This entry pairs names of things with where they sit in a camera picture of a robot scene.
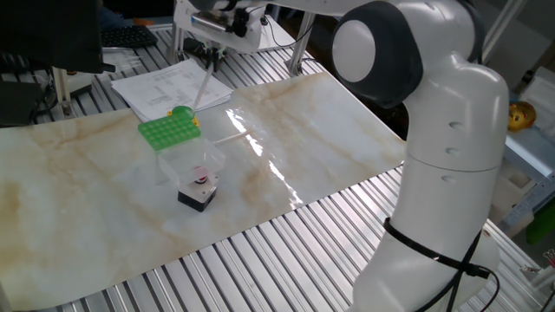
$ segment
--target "paper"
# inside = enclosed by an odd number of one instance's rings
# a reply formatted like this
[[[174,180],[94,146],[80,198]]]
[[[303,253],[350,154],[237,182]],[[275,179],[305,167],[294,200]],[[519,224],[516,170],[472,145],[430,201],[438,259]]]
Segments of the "paper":
[[[187,60],[149,74],[112,81],[112,88],[142,121],[150,121],[167,116],[174,107],[190,107],[205,76],[206,71],[196,61]],[[231,94],[230,88],[212,78],[196,110],[223,104]]]

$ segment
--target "green pipette tip rack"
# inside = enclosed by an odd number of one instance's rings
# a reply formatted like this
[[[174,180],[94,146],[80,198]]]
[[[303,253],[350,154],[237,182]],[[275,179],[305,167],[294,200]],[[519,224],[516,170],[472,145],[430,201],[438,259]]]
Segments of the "green pipette tip rack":
[[[190,107],[176,107],[167,117],[138,126],[139,133],[155,152],[198,138],[200,129],[194,124]]]

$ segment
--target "table surface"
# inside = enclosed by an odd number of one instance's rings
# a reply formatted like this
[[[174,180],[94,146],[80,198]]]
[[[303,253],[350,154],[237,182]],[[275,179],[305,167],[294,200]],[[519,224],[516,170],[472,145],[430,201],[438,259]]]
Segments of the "table surface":
[[[169,25],[151,28],[156,46],[136,49],[144,66],[95,77],[93,89],[72,99],[78,116],[128,108],[110,81],[169,66]],[[284,61],[292,49],[228,56],[216,77],[231,88],[288,79]],[[305,62],[305,74],[325,69]],[[37,81],[45,72],[2,75],[5,81]],[[62,120],[53,110],[36,123]],[[353,185],[191,255],[44,312],[55,311],[341,311],[352,302],[356,276],[372,257],[399,193],[402,167]],[[536,266],[489,221],[485,227],[499,244],[501,291],[490,310],[535,311],[545,296],[535,293],[519,273]],[[479,311],[494,291],[493,281],[459,311]]]

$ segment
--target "black strap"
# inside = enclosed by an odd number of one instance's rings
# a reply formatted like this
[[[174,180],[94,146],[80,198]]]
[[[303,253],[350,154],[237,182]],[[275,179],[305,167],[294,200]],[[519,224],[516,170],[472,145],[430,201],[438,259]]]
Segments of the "black strap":
[[[437,253],[433,250],[430,250],[428,247],[423,246],[421,244],[418,244],[417,242],[415,242],[414,240],[406,237],[405,235],[403,235],[401,232],[399,232],[396,228],[393,227],[393,225],[391,225],[391,223],[389,222],[390,218],[386,218],[385,222],[383,223],[383,227],[385,228],[385,231],[387,231],[392,237],[395,237],[395,239],[397,239],[399,242],[407,245],[408,247],[410,247],[412,250],[419,252],[420,254],[422,254],[423,256],[426,256],[432,260],[435,260],[441,264],[445,264],[448,267],[451,267],[453,269],[456,269],[458,271],[463,271],[465,273],[467,273],[469,276],[478,276],[484,279],[487,279],[489,277],[489,272],[486,270],[483,270],[482,268],[480,268],[479,266],[475,265],[475,264],[471,264],[471,263],[463,263],[461,261],[452,259],[450,257],[447,256],[443,256],[440,253]],[[480,238],[480,234],[478,234],[478,236],[475,239],[474,244],[478,243],[478,239]]]
[[[235,7],[237,6],[237,2],[238,2],[238,0],[229,0],[229,3],[227,4],[227,6],[225,8],[223,8],[222,10],[220,10],[220,11],[227,12],[227,11],[235,9]]]

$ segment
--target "yellow object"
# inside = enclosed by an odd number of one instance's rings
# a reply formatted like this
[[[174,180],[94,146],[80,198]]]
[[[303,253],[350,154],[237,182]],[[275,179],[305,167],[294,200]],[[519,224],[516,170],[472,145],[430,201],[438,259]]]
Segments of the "yellow object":
[[[172,112],[172,111],[167,112],[167,115],[168,115],[168,116],[171,116],[171,115],[173,115],[173,112]],[[193,124],[194,124],[195,126],[197,126],[197,127],[200,127],[199,120],[197,119],[196,116],[193,118]]]
[[[516,102],[509,107],[509,131],[518,132],[536,121],[536,110],[528,102]]]

